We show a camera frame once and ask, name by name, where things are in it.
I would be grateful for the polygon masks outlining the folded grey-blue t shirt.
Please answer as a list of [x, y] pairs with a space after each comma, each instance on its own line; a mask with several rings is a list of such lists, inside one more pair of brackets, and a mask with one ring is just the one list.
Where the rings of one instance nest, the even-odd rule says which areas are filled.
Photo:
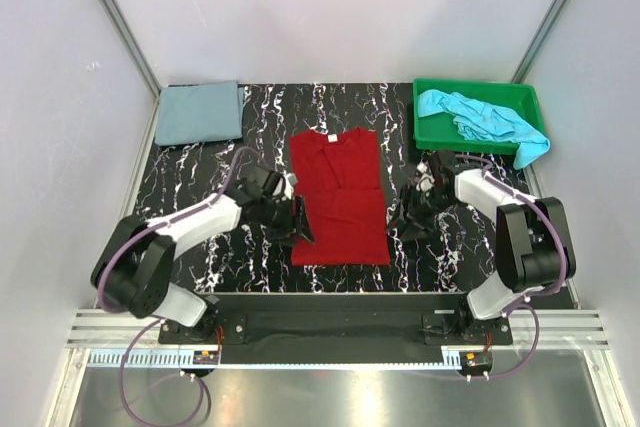
[[244, 89], [236, 81], [168, 86], [160, 93], [155, 143], [161, 147], [242, 138]]

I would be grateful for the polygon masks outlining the aluminium rail frame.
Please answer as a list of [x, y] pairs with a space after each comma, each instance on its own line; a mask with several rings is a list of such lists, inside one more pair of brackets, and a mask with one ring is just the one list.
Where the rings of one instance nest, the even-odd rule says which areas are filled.
[[468, 337], [436, 335], [431, 317], [407, 311], [378, 312], [358, 325], [348, 316], [323, 319], [314, 331], [300, 313], [226, 314], [220, 334], [196, 341], [174, 324], [82, 309], [66, 346], [94, 367], [334, 371], [459, 371], [500, 352], [522, 360], [529, 351], [609, 347], [593, 311], [517, 311], [492, 333]]

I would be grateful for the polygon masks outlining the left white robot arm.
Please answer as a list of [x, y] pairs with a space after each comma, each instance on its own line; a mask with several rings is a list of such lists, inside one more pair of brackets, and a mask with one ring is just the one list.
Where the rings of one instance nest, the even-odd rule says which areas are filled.
[[203, 298], [172, 281], [175, 262], [207, 239], [244, 225], [260, 225], [269, 242], [294, 247], [315, 240], [296, 178], [258, 166], [251, 176], [176, 213], [143, 220], [122, 218], [104, 248], [90, 282], [105, 310], [138, 319], [163, 318], [180, 325], [196, 343], [215, 333], [214, 298]]

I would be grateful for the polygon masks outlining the crumpled cyan t shirt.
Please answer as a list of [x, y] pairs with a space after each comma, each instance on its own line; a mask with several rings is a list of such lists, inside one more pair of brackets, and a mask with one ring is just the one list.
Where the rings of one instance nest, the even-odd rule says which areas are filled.
[[465, 140], [517, 144], [515, 169], [528, 167], [551, 148], [550, 140], [511, 108], [436, 89], [418, 96], [420, 117], [442, 113], [453, 117], [458, 133]]

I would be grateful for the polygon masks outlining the green plastic bin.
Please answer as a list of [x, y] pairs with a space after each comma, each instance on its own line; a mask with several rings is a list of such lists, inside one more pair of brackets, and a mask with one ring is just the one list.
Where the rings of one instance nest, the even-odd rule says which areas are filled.
[[413, 96], [420, 149], [514, 155], [518, 168], [550, 150], [530, 85], [416, 79]]

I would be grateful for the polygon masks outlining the red t shirt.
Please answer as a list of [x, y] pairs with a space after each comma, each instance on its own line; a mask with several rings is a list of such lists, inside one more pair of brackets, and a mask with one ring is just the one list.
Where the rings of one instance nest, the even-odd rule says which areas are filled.
[[313, 242], [292, 250], [294, 266], [390, 263], [377, 134], [308, 130], [290, 139], [295, 192], [305, 201]]

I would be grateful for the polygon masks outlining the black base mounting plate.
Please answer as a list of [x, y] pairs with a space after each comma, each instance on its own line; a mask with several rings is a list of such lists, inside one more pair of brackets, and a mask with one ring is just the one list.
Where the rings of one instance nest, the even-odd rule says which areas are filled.
[[463, 350], [508, 346], [500, 332], [486, 343], [439, 344], [423, 332], [426, 314], [449, 314], [464, 297], [455, 293], [220, 293], [220, 337], [198, 340], [175, 323], [161, 329], [162, 344], [221, 347], [225, 366], [329, 368], [443, 361], [443, 347]]

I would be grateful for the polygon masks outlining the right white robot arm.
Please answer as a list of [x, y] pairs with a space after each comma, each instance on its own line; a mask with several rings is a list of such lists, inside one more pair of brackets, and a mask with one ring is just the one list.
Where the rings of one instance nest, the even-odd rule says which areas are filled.
[[489, 160], [437, 151], [420, 162], [399, 194], [390, 229], [400, 241], [426, 238], [438, 214], [468, 205], [495, 225], [494, 272], [449, 314], [426, 314], [426, 340], [486, 343], [534, 297], [553, 295], [574, 276], [575, 254], [564, 206], [523, 194], [495, 178]]

